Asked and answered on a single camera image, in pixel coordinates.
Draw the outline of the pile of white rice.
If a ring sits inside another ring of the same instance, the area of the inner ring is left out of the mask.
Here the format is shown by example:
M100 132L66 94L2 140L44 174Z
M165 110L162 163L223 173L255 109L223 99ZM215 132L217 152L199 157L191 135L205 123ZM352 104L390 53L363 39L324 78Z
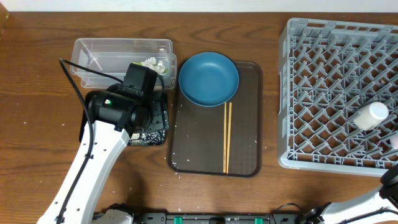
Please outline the pile of white rice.
M130 146L159 146L165 142L165 131L155 131L151 133L134 133L128 144Z

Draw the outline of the white cup green inside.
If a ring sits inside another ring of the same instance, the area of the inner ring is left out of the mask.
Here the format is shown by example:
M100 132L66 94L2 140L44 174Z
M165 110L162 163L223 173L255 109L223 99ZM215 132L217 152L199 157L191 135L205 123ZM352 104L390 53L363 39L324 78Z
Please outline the white cup green inside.
M384 103L373 102L358 110L359 116L354 119L354 124L359 129L369 131L383 122L389 116L389 110Z

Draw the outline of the white cup pink inside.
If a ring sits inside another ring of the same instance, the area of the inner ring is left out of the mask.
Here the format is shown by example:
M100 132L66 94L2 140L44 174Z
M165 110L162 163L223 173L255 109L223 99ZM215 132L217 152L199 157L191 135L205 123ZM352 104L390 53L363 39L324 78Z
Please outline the white cup pink inside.
M392 148L398 149L398 134L391 136L389 140Z

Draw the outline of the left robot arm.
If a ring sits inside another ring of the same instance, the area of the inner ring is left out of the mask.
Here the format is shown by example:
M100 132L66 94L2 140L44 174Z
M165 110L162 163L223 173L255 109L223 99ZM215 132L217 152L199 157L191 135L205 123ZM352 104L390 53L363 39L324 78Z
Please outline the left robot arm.
M167 96L141 102L110 91L92 91L90 118L80 147L52 204L39 223L91 223L109 173L133 134L169 128Z

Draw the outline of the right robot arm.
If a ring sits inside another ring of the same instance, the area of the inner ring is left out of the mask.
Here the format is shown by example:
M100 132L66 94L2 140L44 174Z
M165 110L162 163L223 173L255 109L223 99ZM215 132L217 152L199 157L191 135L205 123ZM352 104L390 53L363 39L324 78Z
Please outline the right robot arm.
M352 200L326 203L296 218L295 223L380 223L397 220L397 166L380 179L373 191Z

